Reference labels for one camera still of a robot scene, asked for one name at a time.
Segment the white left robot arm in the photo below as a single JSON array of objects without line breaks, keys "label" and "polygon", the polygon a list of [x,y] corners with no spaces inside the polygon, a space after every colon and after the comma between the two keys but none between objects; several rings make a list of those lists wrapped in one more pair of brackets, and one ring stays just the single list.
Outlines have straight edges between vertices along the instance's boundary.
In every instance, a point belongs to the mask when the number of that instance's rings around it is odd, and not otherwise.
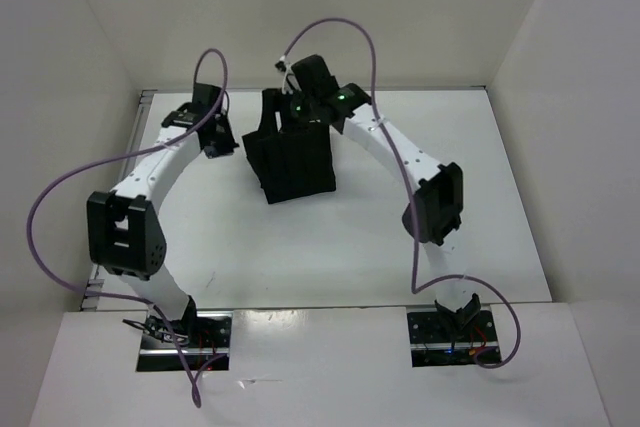
[{"label": "white left robot arm", "polygon": [[227,112],[187,102],[162,121],[152,151],[108,192],[87,200],[91,260],[149,302],[142,325],[148,334],[176,346],[192,344],[202,325],[195,301],[166,266],[168,252],[159,211],[186,167],[204,154],[231,155],[235,141]]}]

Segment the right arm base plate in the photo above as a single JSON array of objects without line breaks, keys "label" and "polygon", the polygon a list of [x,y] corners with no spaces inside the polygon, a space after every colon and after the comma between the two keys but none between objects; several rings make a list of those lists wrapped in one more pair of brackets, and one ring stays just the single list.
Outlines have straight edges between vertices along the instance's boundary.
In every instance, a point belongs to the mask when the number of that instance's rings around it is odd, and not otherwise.
[{"label": "right arm base plate", "polygon": [[450,339],[442,315],[434,308],[409,310],[406,316],[414,368],[473,365],[475,357],[489,365],[502,361],[489,309],[482,309],[455,341]]}]

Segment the black skirt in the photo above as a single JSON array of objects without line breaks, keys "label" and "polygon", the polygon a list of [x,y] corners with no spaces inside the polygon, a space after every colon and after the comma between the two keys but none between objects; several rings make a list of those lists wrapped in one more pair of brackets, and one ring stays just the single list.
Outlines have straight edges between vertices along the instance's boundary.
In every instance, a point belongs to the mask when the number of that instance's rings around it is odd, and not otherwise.
[{"label": "black skirt", "polygon": [[281,203],[336,190],[329,128],[318,123],[242,137],[266,201]]}]

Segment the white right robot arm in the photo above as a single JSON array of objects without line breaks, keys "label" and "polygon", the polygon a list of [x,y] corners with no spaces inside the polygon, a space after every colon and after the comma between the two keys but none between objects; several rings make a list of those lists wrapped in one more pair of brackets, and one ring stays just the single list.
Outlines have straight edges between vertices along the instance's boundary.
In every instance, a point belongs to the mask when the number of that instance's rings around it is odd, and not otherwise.
[{"label": "white right robot arm", "polygon": [[451,279],[449,234],[461,226],[463,173],[424,153],[373,106],[355,84],[320,98],[265,89],[256,131],[243,138],[247,159],[270,204],[336,189],[329,132],[335,130],[378,161],[408,193],[404,228],[422,246],[437,281]]}]

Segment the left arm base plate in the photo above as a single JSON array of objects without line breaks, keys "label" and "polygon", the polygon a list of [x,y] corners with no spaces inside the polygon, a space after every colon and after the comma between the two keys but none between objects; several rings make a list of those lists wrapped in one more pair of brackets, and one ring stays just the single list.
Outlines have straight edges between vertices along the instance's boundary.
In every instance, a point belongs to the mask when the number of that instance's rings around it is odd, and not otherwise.
[{"label": "left arm base plate", "polygon": [[[195,336],[188,340],[183,334],[178,334],[181,350],[193,373],[201,368],[205,372],[229,369],[232,319],[231,311],[200,311]],[[167,334],[161,334],[161,326],[156,320],[148,319],[145,323],[125,320],[125,323],[142,332],[137,372],[182,370],[175,345]]]}]

